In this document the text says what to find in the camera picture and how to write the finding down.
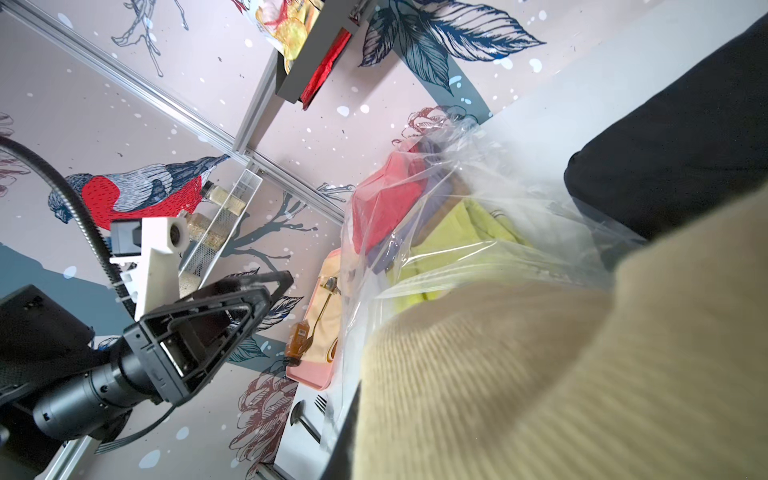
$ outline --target beige knit fabric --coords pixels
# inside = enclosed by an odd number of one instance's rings
[[[475,284],[362,361],[354,478],[768,478],[768,192],[606,293]]]

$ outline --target metal spoon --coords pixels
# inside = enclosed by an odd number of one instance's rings
[[[307,422],[304,417],[304,401],[301,400],[293,406],[293,410],[290,412],[290,424],[295,425],[296,422],[301,422],[304,428],[310,433],[313,439],[320,443],[320,434]]]

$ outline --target pink tray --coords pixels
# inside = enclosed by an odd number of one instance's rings
[[[335,255],[341,255],[340,248],[337,248],[333,252],[329,253],[327,258],[333,257]],[[318,280],[318,283],[315,284],[315,290],[312,292],[310,305],[315,300],[315,295],[317,295],[317,290],[319,288],[320,286]],[[289,379],[296,380],[297,382],[303,383],[304,385],[309,386],[315,390],[325,390],[328,388],[328,385],[331,384],[331,378],[333,378],[333,362],[301,362],[298,366],[288,367],[286,369],[286,376]]]

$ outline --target purple cloth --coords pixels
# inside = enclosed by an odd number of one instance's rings
[[[405,226],[396,229],[396,232],[390,232],[389,235],[384,237],[384,240],[379,242],[366,255],[368,267],[370,267],[374,273],[379,273],[388,267],[389,264],[395,259],[395,255],[397,255],[397,253],[400,251],[400,246],[406,239],[408,233],[413,230],[414,223],[415,231],[413,236],[417,237],[421,229],[424,228],[427,222],[429,222],[429,220],[438,212],[438,210],[440,210],[440,207],[442,207],[442,205],[445,203],[445,200],[452,193],[453,184],[451,181],[445,179],[444,170],[438,170],[437,173],[430,176],[427,179],[427,184],[424,188],[424,193],[422,194],[422,197],[424,197],[424,195],[429,195],[429,198],[427,198],[424,207],[422,208],[421,214],[418,215],[418,223],[416,223],[417,220],[416,217],[414,217],[409,220]],[[376,258],[382,251],[383,254],[381,258],[379,258],[379,261],[376,262]]]

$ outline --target gray shelf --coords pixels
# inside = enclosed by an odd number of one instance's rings
[[[323,63],[338,34],[342,30],[347,30],[352,35],[357,33],[359,24],[371,15],[375,5],[373,0],[326,0],[299,57],[293,62],[290,74],[286,74],[283,56],[278,54],[275,85],[277,96],[296,103],[317,68]]]

